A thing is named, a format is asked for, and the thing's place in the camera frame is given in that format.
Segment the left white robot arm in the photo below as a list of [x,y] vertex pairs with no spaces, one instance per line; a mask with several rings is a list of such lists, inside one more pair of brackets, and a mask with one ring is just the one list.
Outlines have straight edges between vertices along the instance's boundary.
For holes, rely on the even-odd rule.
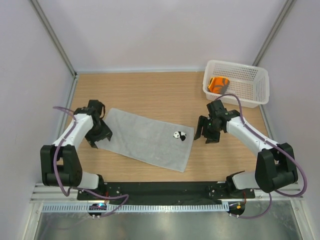
[[113,132],[103,120],[105,105],[91,99],[87,106],[74,111],[61,106],[53,108],[68,114],[72,120],[54,143],[43,145],[40,149],[43,184],[59,187],[66,197],[71,189],[76,189],[87,192],[95,200],[101,200],[107,193],[103,177],[83,171],[77,150],[84,139],[92,148],[97,148],[96,142],[111,140]]

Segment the grey cloth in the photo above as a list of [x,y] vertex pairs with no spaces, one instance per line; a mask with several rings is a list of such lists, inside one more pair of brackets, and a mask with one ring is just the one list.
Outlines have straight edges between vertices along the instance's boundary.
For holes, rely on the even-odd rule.
[[112,131],[110,140],[95,144],[144,163],[184,172],[194,140],[194,128],[170,122],[154,120],[125,112],[117,108],[109,110],[104,119]]

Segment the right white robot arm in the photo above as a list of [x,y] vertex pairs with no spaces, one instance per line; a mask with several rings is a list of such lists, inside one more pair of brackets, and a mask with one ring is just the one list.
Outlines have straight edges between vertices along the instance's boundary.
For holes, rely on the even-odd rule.
[[216,144],[221,133],[240,140],[256,156],[253,172],[241,171],[229,176],[225,192],[237,198],[244,189],[258,188],[265,193],[298,181],[293,148],[288,143],[279,144],[252,127],[241,111],[227,110],[221,100],[207,104],[208,116],[199,116],[194,139],[205,138],[206,144]]

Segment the orange grey giraffe towel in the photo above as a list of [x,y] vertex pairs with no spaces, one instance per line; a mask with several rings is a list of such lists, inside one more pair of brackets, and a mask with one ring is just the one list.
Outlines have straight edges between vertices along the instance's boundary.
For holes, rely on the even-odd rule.
[[229,87],[230,80],[223,76],[211,77],[207,89],[210,93],[224,95]]

